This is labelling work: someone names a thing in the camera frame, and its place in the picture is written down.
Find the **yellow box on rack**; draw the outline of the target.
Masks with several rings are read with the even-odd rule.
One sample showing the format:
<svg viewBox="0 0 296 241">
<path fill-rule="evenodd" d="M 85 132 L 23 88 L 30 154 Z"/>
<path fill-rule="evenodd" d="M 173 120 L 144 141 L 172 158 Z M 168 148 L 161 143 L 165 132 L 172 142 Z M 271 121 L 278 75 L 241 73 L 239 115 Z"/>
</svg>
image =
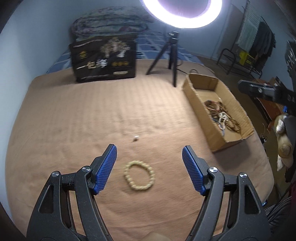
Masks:
<svg viewBox="0 0 296 241">
<path fill-rule="evenodd" d="M 248 52 L 241 51 L 239 53 L 239 57 L 240 57 L 239 64 L 241 64 L 242 66 L 252 65 L 254 62 L 254 58 L 250 56 Z"/>
</svg>

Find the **black snack bag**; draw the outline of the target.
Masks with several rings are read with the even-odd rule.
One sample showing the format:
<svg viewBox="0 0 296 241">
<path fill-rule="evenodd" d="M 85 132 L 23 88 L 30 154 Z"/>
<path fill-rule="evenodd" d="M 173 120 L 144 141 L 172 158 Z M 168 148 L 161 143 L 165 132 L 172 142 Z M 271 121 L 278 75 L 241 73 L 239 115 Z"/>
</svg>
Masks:
<svg viewBox="0 0 296 241">
<path fill-rule="evenodd" d="M 79 83 L 136 76 L 137 36 L 98 36 L 69 45 L 71 65 Z"/>
</svg>

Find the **folded patterned quilt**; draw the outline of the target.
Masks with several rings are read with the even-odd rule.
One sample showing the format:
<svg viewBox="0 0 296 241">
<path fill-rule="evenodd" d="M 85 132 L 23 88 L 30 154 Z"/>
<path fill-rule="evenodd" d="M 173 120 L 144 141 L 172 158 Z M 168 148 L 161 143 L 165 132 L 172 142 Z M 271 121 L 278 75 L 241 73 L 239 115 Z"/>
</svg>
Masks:
<svg viewBox="0 0 296 241">
<path fill-rule="evenodd" d="M 149 28 L 154 18 L 142 7 L 109 6 L 85 13 L 71 25 L 72 34 L 78 38 L 138 34 Z"/>
</svg>

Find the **blue patterned bed sheet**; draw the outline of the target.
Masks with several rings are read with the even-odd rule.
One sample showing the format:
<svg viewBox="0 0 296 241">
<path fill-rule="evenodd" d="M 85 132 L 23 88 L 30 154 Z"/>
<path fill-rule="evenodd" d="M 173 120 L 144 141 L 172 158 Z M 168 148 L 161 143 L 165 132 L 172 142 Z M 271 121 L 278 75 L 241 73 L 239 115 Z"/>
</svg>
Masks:
<svg viewBox="0 0 296 241">
<path fill-rule="evenodd" d="M 155 59 L 158 52 L 161 51 L 162 47 L 166 43 L 168 36 L 165 36 L 164 33 L 158 31 L 146 31 L 138 35 L 136 39 L 137 43 L 137 59 Z M 178 45 L 178 65 L 181 65 L 182 62 L 188 61 L 192 63 L 198 63 L 203 65 L 201 60 L 189 53 L 185 48 Z M 71 54 L 70 50 L 67 49 L 59 59 L 48 69 L 46 72 L 54 73 L 60 70 L 71 68 Z"/>
</svg>

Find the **tan blanket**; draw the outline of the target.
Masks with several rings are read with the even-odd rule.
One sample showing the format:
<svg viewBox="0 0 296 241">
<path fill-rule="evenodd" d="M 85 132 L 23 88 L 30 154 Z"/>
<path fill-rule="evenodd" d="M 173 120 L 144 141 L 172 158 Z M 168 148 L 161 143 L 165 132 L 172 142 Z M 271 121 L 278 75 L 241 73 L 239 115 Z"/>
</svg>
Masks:
<svg viewBox="0 0 296 241">
<path fill-rule="evenodd" d="M 117 160 L 96 201 L 114 240 L 140 240 L 149 232 L 186 239 L 203 202 L 182 161 L 186 145 L 225 174 L 247 173 L 267 199 L 274 179 L 258 135 L 211 152 L 166 62 L 147 76 L 149 64 L 138 61 L 132 79 L 79 84 L 67 69 L 31 82 L 6 155 L 9 205 L 22 233 L 50 174 L 76 172 L 109 144 L 117 146 Z"/>
</svg>

